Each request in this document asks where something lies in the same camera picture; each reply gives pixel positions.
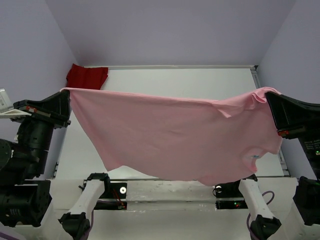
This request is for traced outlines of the pink t shirt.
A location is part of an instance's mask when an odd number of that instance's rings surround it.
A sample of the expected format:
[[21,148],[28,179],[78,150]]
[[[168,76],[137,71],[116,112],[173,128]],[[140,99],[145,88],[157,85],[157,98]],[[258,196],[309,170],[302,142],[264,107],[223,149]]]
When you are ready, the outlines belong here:
[[224,100],[70,88],[70,106],[104,167],[206,186],[256,173],[282,145],[263,87]]

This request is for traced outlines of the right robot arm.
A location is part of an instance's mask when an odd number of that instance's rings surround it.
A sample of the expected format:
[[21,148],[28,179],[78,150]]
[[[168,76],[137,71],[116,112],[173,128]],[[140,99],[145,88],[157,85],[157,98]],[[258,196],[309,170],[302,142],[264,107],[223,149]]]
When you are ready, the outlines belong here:
[[244,197],[249,210],[246,226],[252,240],[318,240],[320,238],[320,106],[291,97],[267,93],[277,133],[298,139],[316,176],[285,178],[270,194],[279,194],[277,204],[286,217],[279,220],[270,210],[253,178],[230,183],[235,196]]

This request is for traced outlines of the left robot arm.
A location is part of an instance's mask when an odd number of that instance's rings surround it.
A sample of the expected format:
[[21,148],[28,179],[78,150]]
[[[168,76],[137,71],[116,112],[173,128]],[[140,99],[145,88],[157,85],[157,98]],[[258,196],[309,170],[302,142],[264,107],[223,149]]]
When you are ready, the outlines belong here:
[[6,240],[86,240],[99,198],[110,194],[107,173],[92,173],[79,186],[73,207],[57,217],[50,193],[52,181],[41,180],[55,129],[70,125],[70,92],[43,100],[11,102],[0,91],[0,116],[19,123],[14,142],[0,141],[0,222],[12,229]]

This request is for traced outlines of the red folded t shirt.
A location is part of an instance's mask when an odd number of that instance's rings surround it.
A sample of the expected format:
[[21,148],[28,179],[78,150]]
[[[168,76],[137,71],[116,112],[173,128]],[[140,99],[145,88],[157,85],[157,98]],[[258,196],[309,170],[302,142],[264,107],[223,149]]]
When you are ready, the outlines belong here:
[[100,90],[108,78],[108,72],[108,67],[83,67],[73,64],[66,76],[66,87]]

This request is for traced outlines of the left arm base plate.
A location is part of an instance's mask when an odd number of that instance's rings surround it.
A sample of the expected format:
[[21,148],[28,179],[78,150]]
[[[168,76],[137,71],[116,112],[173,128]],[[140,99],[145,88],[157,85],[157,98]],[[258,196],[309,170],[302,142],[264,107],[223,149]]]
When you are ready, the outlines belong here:
[[99,197],[94,210],[125,211],[127,210],[127,182],[111,181],[107,190]]

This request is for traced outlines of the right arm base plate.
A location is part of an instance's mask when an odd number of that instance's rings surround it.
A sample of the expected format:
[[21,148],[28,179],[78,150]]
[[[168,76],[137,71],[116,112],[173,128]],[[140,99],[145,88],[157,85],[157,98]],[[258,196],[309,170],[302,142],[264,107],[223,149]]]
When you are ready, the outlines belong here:
[[239,190],[240,181],[215,185],[212,190],[216,198],[215,206],[218,210],[247,209],[247,203]]

